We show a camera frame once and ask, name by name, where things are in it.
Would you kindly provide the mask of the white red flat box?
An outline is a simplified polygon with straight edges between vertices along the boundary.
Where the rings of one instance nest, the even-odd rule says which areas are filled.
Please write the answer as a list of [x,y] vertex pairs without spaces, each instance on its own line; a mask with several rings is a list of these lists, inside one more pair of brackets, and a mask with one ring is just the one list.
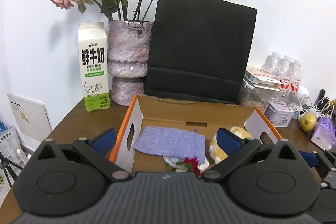
[[281,84],[279,80],[274,78],[266,71],[254,67],[246,67],[244,77],[251,83],[260,86],[269,86],[278,88]]

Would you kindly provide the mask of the yellow green apple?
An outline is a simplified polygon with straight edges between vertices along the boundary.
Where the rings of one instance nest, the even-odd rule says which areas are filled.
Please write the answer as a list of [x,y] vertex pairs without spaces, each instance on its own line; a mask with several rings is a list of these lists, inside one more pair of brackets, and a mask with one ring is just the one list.
[[317,124],[317,117],[312,113],[306,113],[301,117],[300,126],[305,132],[311,132],[314,130]]

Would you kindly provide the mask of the black tripod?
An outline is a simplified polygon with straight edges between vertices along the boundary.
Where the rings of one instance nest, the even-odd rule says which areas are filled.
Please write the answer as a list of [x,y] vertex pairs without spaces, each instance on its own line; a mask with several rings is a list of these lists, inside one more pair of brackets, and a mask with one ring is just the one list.
[[11,161],[9,158],[4,157],[2,153],[0,153],[0,159],[1,159],[1,169],[4,171],[9,187],[12,187],[13,183],[11,181],[15,182],[15,180],[18,177],[15,170],[13,170],[13,167],[19,170],[22,170],[23,167]]

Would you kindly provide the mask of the red white fabric item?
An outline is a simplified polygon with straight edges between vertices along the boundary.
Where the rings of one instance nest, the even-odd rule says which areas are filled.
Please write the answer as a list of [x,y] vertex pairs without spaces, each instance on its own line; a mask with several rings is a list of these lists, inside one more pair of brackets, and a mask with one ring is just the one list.
[[199,164],[196,158],[180,159],[176,157],[163,157],[163,160],[168,165],[167,169],[169,172],[193,172],[197,176],[200,176],[201,173],[210,166],[210,163],[207,159],[205,160],[204,164]]

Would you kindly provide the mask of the orange cardboard box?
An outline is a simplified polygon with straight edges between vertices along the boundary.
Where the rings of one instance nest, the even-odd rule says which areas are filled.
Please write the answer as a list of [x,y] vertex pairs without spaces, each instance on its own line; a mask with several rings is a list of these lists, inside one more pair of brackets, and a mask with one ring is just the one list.
[[162,157],[146,155],[133,148],[147,126],[195,132],[205,136],[206,144],[219,128],[234,126],[245,128],[256,139],[267,134],[272,143],[277,143],[282,138],[258,108],[136,95],[124,116],[110,161],[131,174],[167,172],[168,165]]

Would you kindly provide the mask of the clear plastic food container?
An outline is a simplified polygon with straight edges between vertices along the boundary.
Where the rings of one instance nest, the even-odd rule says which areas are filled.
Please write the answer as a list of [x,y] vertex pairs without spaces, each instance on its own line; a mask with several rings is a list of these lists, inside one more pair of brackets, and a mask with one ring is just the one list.
[[238,104],[258,108],[265,113],[269,102],[279,91],[279,88],[255,85],[244,78],[238,95]]

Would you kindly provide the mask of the white round device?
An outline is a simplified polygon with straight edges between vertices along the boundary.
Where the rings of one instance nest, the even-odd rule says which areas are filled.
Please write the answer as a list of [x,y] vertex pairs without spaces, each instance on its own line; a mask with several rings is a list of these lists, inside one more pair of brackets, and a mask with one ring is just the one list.
[[303,106],[304,104],[307,104],[309,102],[309,96],[310,94],[308,89],[303,85],[300,85],[294,94],[293,102],[297,106]]

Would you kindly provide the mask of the blue white package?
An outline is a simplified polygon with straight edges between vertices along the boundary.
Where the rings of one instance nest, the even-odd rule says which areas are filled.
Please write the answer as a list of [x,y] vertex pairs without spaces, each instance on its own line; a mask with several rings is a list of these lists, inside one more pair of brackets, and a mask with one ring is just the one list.
[[22,159],[17,149],[21,148],[21,141],[19,140],[16,128],[14,126],[6,128],[4,123],[1,122],[0,138],[1,154],[15,164],[20,164]]

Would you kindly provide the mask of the purple tissue pack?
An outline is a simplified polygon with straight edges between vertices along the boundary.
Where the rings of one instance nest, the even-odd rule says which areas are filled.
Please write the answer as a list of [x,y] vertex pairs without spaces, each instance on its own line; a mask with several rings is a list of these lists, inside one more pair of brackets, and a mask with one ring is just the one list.
[[335,148],[335,126],[331,118],[319,118],[310,140],[322,150]]

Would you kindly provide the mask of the black paper bag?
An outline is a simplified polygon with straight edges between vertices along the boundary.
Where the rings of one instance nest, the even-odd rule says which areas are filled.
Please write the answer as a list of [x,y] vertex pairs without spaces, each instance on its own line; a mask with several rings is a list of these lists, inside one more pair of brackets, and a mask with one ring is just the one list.
[[145,94],[236,103],[256,15],[225,0],[158,0]]

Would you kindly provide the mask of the purple ceramic vase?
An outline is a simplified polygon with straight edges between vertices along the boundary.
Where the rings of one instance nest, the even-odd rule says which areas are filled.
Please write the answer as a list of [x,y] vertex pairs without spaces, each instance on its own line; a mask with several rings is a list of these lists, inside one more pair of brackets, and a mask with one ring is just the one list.
[[151,22],[114,20],[108,24],[108,73],[112,100],[129,106],[144,91],[151,42]]

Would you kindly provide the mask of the white booklet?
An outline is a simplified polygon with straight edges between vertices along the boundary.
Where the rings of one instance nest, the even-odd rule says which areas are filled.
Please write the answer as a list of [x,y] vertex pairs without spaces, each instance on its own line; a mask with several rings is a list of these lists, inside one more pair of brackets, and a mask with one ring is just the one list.
[[12,93],[8,93],[7,96],[22,134],[36,141],[43,141],[49,136],[52,127],[43,103]]

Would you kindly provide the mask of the purple knitted cloth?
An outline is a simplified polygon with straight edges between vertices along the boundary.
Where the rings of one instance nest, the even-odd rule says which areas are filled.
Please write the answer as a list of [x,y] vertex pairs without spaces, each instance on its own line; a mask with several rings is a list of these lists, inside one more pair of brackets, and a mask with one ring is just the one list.
[[177,128],[147,126],[133,148],[148,155],[197,159],[199,164],[206,160],[205,136]]

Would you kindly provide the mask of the white decorated tin box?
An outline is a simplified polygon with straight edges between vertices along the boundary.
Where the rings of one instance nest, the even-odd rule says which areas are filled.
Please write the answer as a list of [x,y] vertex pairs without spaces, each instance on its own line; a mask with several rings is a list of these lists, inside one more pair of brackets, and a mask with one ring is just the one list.
[[294,110],[287,103],[272,101],[264,114],[274,127],[288,127],[294,115]]

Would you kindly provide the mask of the white green milk carton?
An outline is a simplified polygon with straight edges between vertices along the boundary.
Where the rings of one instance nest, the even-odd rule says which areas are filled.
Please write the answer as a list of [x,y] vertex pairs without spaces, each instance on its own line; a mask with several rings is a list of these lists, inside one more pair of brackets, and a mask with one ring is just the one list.
[[77,39],[85,109],[88,112],[108,109],[110,97],[104,23],[79,24]]

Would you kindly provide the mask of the yellow white plush toy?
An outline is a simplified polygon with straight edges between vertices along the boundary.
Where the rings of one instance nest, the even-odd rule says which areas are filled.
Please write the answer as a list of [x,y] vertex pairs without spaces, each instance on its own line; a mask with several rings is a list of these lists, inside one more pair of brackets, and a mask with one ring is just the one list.
[[239,151],[245,145],[244,139],[250,137],[250,133],[242,127],[220,128],[210,141],[210,157],[218,164]]

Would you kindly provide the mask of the water bottle right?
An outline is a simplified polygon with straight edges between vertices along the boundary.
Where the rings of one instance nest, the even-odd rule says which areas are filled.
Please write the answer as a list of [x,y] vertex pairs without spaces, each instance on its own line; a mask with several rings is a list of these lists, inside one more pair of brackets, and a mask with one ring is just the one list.
[[289,65],[288,77],[290,78],[288,89],[292,92],[296,92],[302,80],[301,62],[299,60],[295,59]]

